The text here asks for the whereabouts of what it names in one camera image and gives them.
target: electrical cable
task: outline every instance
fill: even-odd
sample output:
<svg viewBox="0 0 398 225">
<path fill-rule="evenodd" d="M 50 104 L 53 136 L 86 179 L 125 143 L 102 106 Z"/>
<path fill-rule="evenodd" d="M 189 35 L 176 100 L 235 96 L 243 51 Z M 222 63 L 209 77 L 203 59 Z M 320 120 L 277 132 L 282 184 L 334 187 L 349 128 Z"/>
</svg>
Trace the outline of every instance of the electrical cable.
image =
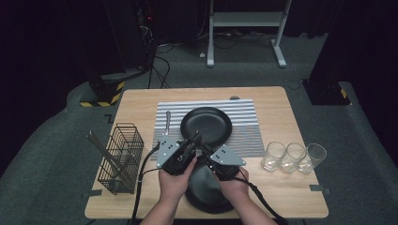
<svg viewBox="0 0 398 225">
<path fill-rule="evenodd" d="M 150 65 L 149 81 L 148 81 L 148 87 L 146 89 L 150 88 L 150 83 L 152 81 L 152 70 L 153 70 L 153 63 Z"/>
<path fill-rule="evenodd" d="M 169 62 L 168 62 L 167 60 L 165 60 L 164 58 L 161 58 L 161 57 L 158 57 L 158 56 L 155 56 L 155 58 L 158 58 L 158 59 L 160 59 L 160 60 L 163 60 L 163 61 L 167 64 L 167 71 L 166 71 L 166 74 L 164 75 L 163 81 L 161 82 L 161 89 L 162 89 L 163 86 L 164 86 L 164 84 L 167 83 L 167 82 L 166 82 L 166 78 L 167 78 L 167 75 L 169 75 L 169 72 L 170 72 L 170 64 L 169 64 Z"/>
<path fill-rule="evenodd" d="M 198 40 L 201 40 L 201 39 L 203 39 L 203 38 L 205 38 L 205 37 L 207 37 L 208 36 L 208 33 L 207 34 L 204 34 L 204 35 L 202 35 L 201 37 L 198 37 Z"/>
<path fill-rule="evenodd" d="M 143 173 L 143 175 L 145 175 L 146 173 L 154 172 L 154 171 L 158 171 L 158 170 L 160 170 L 160 169 L 159 169 L 159 168 L 156 168 L 156 169 L 152 169 L 152 170 L 149 170 L 149 171 L 145 171 L 145 172 Z"/>
<path fill-rule="evenodd" d="M 96 219 L 91 219 L 90 221 L 88 221 L 85 225 L 90 225 L 90 224 L 92 224 L 93 222 L 95 222 L 95 221 L 97 221 Z"/>
<path fill-rule="evenodd" d="M 151 38 L 149 42 L 151 42 L 151 41 L 152 41 L 152 44 L 150 44 L 149 46 L 152 46 L 153 48 L 155 48 L 156 42 L 157 42 L 156 39 L 155 38 Z M 147 52 L 147 61 L 146 61 L 147 67 L 144 67 L 144 69 L 142 71 L 139 71 L 137 73 L 131 74 L 131 75 L 129 75 L 127 77 L 124 77 L 124 78 L 115 79 L 115 80 L 108 80 L 106 82 L 122 83 L 122 82 L 124 82 L 126 80 L 129 80 L 129 79 L 138 78 L 138 77 L 146 74 L 148 71 L 150 71 L 150 74 L 149 74 L 149 85 L 147 87 L 149 89 L 150 81 L 151 81 L 151 73 L 152 73 L 152 68 L 153 68 L 153 61 L 154 61 L 154 58 L 155 58 L 155 51 L 156 50 L 154 49 L 154 50 L 150 50 L 150 51 Z"/>
<path fill-rule="evenodd" d="M 254 184 L 252 184 L 251 182 L 249 182 L 246 177 L 243 175 L 244 179 L 240 179 L 238 177 L 234 177 L 234 180 L 238 180 L 240 182 L 243 182 L 245 184 L 247 184 L 252 191 L 254 192 L 254 194 L 257 196 L 258 200 L 260 200 L 260 202 L 267 208 L 267 210 L 276 218 L 277 222 L 279 221 L 278 224 L 282 224 L 282 225 L 287 225 L 289 224 L 287 222 L 287 220 L 280 216 L 278 213 L 276 213 L 267 203 L 267 201 L 264 199 L 263 194 L 261 193 L 261 191 L 257 188 L 257 186 L 255 186 Z"/>
<path fill-rule="evenodd" d="M 270 35 L 269 37 L 263 39 L 263 37 L 265 35 L 266 34 L 262 34 L 262 35 L 260 35 L 259 38 L 256 38 L 256 39 L 247 39 L 247 38 L 243 38 L 243 37 L 238 37 L 238 39 L 239 39 L 239 42 L 261 42 L 261 41 L 270 40 L 271 38 L 273 38 L 275 36 L 275 35 Z"/>
<path fill-rule="evenodd" d="M 161 89 L 163 88 L 163 86 L 165 86 L 166 88 L 171 88 L 169 83 L 167 83 L 167 81 L 165 80 L 165 78 L 161 75 L 160 72 L 158 72 L 158 70 L 153 67 L 153 69 L 155 70 L 155 72 L 158 74 L 158 79 L 161 82 Z"/>
<path fill-rule="evenodd" d="M 291 89 L 291 90 L 299 90 L 300 89 L 300 81 L 289 81 L 290 83 L 295 83 L 296 87 L 292 87 L 289 84 L 287 85 L 287 88 Z"/>
<path fill-rule="evenodd" d="M 228 46 L 228 47 L 222 47 L 222 46 L 216 44 L 215 41 L 214 41 L 214 46 L 216 46 L 219 49 L 231 49 L 232 47 L 236 46 L 239 43 L 239 38 L 235 37 L 234 40 L 235 40 L 235 43 L 232 44 L 231 46 Z"/>
<path fill-rule="evenodd" d="M 145 38 L 145 37 L 146 37 L 146 34 L 149 32 L 149 34 L 150 34 L 149 43 L 150 43 L 150 42 L 151 42 L 151 39 L 153 38 L 152 31 L 151 31 L 147 26 L 141 25 L 140 27 L 145 29 L 145 32 L 143 33 L 143 38 Z"/>
<path fill-rule="evenodd" d="M 207 1 L 205 1 L 205 15 L 203 16 L 202 28 L 201 28 L 200 31 L 199 31 L 199 34 L 198 34 L 198 36 L 197 36 L 198 38 L 199 38 L 199 36 L 202 34 L 203 29 L 205 28 L 206 18 L 207 18 Z"/>
<path fill-rule="evenodd" d="M 135 225 L 135 219 L 137 217 L 137 211 L 138 211 L 138 205 L 140 204 L 140 198 L 141 198 L 141 188 L 143 186 L 143 178 L 144 178 L 144 167 L 146 165 L 146 162 L 149 160 L 150 156 L 154 154 L 156 151 L 159 150 L 161 143 L 158 142 L 158 144 L 146 155 L 144 158 L 143 164 L 141 165 L 141 170 L 140 173 L 138 174 L 138 184 L 137 184 L 137 193 L 135 195 L 135 204 L 134 204 L 134 209 L 132 211 L 131 215 L 131 220 L 130 224 Z"/>
</svg>

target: table leg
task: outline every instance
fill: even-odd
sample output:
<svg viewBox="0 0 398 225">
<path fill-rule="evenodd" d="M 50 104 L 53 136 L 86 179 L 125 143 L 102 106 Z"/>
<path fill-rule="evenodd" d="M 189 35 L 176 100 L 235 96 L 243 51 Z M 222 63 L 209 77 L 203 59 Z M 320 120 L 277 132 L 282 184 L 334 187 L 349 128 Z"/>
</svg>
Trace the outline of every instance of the table leg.
<svg viewBox="0 0 398 225">
<path fill-rule="evenodd" d="M 214 43 L 213 43 L 213 0 L 210 0 L 208 45 L 207 45 L 207 66 L 214 67 Z"/>
<path fill-rule="evenodd" d="M 287 16 L 289 14 L 289 9 L 290 9 L 290 5 L 292 3 L 292 0 L 287 0 L 284 11 L 283 11 L 283 16 L 281 17 L 281 22 L 278 28 L 278 34 L 276 39 L 272 39 L 271 40 L 271 44 L 272 44 L 272 48 L 275 52 L 275 56 L 278 60 L 278 64 L 280 68 L 286 68 L 287 64 L 286 61 L 284 60 L 281 48 L 279 47 L 279 44 L 281 43 L 281 38 L 283 35 L 283 30 L 284 30 L 284 26 L 286 25 L 286 20 L 287 20 Z"/>
</svg>

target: glass cup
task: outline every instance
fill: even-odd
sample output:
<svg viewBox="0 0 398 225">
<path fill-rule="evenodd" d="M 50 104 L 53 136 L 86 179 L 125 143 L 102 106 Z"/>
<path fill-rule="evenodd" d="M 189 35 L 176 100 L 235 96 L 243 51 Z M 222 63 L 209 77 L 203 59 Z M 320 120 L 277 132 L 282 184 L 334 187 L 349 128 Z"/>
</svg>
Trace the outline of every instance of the glass cup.
<svg viewBox="0 0 398 225">
<path fill-rule="evenodd" d="M 307 146 L 307 156 L 298 164 L 298 170 L 303 173 L 310 173 L 316 166 L 325 160 L 327 152 L 322 145 L 310 143 Z"/>
<path fill-rule="evenodd" d="M 263 156 L 263 160 L 261 161 L 261 165 L 264 170 L 273 172 L 280 165 L 284 155 L 286 155 L 286 147 L 284 147 L 282 143 L 270 142 Z"/>
<path fill-rule="evenodd" d="M 279 168 L 285 173 L 291 173 L 306 156 L 305 147 L 299 143 L 290 143 L 286 147 L 286 155 L 283 157 Z"/>
</svg>

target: yellow black caution tape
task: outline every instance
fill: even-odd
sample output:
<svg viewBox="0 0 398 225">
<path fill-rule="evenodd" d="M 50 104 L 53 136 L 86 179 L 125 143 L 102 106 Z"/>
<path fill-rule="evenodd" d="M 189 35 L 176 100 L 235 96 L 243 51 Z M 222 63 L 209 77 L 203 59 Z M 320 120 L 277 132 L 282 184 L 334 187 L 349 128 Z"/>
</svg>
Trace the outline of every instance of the yellow black caution tape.
<svg viewBox="0 0 398 225">
<path fill-rule="evenodd" d="M 113 93 L 109 93 L 109 97 L 107 99 L 102 99 L 98 101 L 89 101 L 89 100 L 82 100 L 80 105 L 83 107 L 108 107 L 113 106 L 117 103 L 120 98 L 120 94 L 122 92 L 124 82 L 119 83 L 115 86 L 115 91 Z"/>
<path fill-rule="evenodd" d="M 347 93 L 345 92 L 345 90 L 343 88 L 340 90 L 340 93 L 342 93 L 343 98 L 347 98 Z"/>
</svg>

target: person's arm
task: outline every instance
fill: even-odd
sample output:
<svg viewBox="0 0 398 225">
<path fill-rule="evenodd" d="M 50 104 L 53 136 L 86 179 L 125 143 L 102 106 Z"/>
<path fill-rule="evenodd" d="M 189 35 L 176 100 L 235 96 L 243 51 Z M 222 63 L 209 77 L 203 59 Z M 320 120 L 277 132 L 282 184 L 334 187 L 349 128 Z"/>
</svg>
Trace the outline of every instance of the person's arm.
<svg viewBox="0 0 398 225">
<path fill-rule="evenodd" d="M 170 175 L 164 170 L 159 170 L 161 196 L 141 224 L 173 224 L 179 200 L 188 188 L 188 180 L 190 179 L 195 163 L 196 158 L 193 159 L 183 174 L 177 176 Z"/>
<path fill-rule="evenodd" d="M 249 179 L 249 173 L 240 168 L 245 177 Z M 241 173 L 237 177 L 244 179 Z M 249 186 L 237 180 L 219 181 L 223 196 L 234 206 L 242 223 L 245 225 L 276 225 L 277 223 L 269 217 L 249 196 Z"/>
</svg>

